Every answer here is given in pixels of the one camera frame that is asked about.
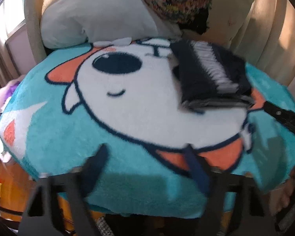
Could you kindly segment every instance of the gray pillow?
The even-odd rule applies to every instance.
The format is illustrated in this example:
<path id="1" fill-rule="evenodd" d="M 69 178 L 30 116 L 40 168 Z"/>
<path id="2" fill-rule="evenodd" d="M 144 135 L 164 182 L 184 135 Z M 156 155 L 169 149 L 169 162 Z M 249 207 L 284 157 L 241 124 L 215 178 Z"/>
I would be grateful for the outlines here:
<path id="1" fill-rule="evenodd" d="M 144 0 L 56 0 L 41 19 L 47 48 L 131 37 L 174 38 L 178 25 L 161 20 Z"/>

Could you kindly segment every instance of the window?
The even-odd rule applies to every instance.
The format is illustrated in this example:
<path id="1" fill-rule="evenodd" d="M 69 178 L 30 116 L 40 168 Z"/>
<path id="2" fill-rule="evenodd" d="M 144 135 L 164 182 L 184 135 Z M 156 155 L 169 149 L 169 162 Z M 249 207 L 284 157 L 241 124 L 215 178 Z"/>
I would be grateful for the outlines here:
<path id="1" fill-rule="evenodd" d="M 0 11 L 0 24 L 5 25 L 6 35 L 10 37 L 24 23 L 24 0 L 4 0 Z"/>

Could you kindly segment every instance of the folded black garment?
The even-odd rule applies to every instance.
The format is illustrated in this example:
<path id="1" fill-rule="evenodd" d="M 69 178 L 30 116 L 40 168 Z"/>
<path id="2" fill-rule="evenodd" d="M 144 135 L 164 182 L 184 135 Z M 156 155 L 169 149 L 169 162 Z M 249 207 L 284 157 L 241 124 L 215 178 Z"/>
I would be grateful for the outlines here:
<path id="1" fill-rule="evenodd" d="M 242 58 L 202 41 L 180 40 L 171 43 L 171 49 L 179 60 L 176 75 L 179 75 L 185 106 L 191 109 L 253 106 Z"/>

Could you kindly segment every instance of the cartoon nose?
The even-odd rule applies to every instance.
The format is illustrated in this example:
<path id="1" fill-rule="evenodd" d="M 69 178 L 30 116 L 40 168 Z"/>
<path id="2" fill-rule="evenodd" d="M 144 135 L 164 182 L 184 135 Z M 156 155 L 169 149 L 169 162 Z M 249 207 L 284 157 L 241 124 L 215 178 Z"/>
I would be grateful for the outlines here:
<path id="1" fill-rule="evenodd" d="M 129 53 L 106 53 L 95 58 L 92 65 L 103 73 L 119 75 L 139 70 L 142 61 Z"/>

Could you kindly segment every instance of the fleece blanket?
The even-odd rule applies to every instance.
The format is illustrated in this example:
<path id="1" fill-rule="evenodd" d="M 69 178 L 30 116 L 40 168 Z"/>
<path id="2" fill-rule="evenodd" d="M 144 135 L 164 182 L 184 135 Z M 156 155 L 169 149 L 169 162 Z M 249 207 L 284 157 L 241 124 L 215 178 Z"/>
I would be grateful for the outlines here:
<path id="1" fill-rule="evenodd" d="M 54 51 L 27 74 L 0 118 L 6 148 L 37 179 L 82 165 L 107 143 L 109 160 L 87 202 L 109 213 L 201 216 L 206 197 L 189 176 L 187 143 L 212 166 L 251 172 L 262 191 L 285 180 L 295 165 L 295 136 L 260 108 L 266 99 L 295 111 L 287 89 L 247 64 L 251 110 L 188 111 L 169 44 Z"/>

